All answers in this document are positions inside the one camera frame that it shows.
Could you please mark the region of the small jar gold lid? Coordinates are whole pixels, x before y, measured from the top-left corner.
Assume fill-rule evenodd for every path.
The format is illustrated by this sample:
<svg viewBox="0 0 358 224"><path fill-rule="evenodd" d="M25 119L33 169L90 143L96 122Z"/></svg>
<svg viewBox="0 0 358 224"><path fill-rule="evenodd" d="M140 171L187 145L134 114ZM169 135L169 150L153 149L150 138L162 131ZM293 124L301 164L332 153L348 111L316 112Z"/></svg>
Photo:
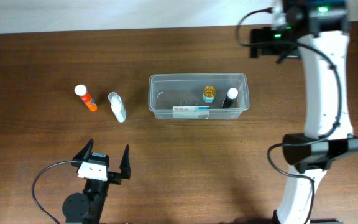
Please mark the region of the small jar gold lid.
<svg viewBox="0 0 358 224"><path fill-rule="evenodd" d="M216 96L216 89L213 86L206 86L203 90L203 100L205 103L212 103Z"/></svg>

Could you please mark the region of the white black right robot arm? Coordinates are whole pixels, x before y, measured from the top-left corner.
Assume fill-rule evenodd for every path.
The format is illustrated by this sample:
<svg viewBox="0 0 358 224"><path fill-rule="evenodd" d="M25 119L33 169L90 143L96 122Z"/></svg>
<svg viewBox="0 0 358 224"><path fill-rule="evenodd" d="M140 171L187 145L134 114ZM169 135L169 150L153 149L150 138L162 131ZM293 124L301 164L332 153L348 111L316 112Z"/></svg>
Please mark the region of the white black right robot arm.
<svg viewBox="0 0 358 224"><path fill-rule="evenodd" d="M358 152L347 107L346 57L350 40L345 1L276 1L272 25L254 29L250 55L300 58L305 71L306 123L279 147L288 164L274 223L309 223L319 183L335 160Z"/></svg>

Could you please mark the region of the white spray bottle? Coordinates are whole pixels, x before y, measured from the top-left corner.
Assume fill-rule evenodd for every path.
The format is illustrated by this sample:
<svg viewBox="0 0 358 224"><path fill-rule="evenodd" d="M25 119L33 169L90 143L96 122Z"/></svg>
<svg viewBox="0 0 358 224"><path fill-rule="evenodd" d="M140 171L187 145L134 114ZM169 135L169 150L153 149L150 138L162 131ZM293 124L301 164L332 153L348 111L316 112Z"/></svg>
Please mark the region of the white spray bottle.
<svg viewBox="0 0 358 224"><path fill-rule="evenodd" d="M111 92L108 95L108 100L111 104L112 112L114 113L117 121L119 123L123 123L126 120L127 113L121 97L116 92Z"/></svg>

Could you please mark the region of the white green medicine box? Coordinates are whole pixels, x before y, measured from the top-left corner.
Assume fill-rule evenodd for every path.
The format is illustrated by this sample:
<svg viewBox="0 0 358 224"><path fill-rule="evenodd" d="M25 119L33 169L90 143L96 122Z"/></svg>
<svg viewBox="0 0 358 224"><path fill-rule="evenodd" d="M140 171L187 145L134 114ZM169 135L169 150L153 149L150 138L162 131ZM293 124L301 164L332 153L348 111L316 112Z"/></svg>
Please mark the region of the white green medicine box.
<svg viewBox="0 0 358 224"><path fill-rule="evenodd" d="M174 106L173 119L208 119L209 106Z"/></svg>

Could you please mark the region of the orange tube white cap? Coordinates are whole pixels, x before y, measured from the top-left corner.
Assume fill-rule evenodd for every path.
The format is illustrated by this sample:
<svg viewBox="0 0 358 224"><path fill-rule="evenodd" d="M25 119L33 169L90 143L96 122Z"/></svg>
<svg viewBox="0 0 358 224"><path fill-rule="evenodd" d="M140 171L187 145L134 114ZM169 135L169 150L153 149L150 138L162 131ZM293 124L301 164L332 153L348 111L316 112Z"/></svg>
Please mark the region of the orange tube white cap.
<svg viewBox="0 0 358 224"><path fill-rule="evenodd" d="M74 89L77 96L81 98L83 103L88 107L90 111L96 111L98 109L94 99L88 93L87 88L84 85L77 85Z"/></svg>

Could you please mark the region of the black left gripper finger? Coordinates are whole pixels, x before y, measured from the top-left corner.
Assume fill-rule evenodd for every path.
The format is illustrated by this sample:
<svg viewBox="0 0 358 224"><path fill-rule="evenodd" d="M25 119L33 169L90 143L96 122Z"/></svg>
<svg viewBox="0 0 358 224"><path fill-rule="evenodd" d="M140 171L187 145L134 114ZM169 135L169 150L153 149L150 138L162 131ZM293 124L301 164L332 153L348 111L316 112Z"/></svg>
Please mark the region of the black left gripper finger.
<svg viewBox="0 0 358 224"><path fill-rule="evenodd" d="M73 160L86 162L91 155L93 144L94 144L94 140L90 139L85 145L85 147L73 157Z"/></svg>
<svg viewBox="0 0 358 224"><path fill-rule="evenodd" d="M129 145L126 145L126 148L124 150L121 163L119 166L121 170L121 178L129 180L131 178L131 166L129 161Z"/></svg>

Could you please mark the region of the dark bottle white cap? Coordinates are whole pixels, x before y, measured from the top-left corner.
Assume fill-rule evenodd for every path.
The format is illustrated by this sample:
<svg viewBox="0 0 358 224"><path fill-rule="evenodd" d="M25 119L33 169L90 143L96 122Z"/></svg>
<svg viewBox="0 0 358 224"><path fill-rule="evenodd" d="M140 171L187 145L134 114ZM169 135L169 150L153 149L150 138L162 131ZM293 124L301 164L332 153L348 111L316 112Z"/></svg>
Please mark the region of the dark bottle white cap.
<svg viewBox="0 0 358 224"><path fill-rule="evenodd" d="M225 99L222 103L222 106L221 108L222 109L226 109L226 108L230 108L234 102L235 102L235 99L237 98L238 96L238 89L236 88L230 88L228 91L227 91L227 94L225 96Z"/></svg>

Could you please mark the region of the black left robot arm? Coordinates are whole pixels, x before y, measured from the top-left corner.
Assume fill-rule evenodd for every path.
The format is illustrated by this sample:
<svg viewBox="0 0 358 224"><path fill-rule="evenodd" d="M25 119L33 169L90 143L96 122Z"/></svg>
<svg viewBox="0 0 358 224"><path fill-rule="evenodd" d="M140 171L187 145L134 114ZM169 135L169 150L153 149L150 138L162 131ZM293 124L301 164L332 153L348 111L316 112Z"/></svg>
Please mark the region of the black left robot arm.
<svg viewBox="0 0 358 224"><path fill-rule="evenodd" d="M129 146L126 146L119 172L109 171L109 156L93 152L94 141L90 139L86 146L73 157L72 166L77 168L79 178L85 179L82 192L69 195L62 212L65 223L99 223L110 185L120 185L123 179L131 178Z"/></svg>

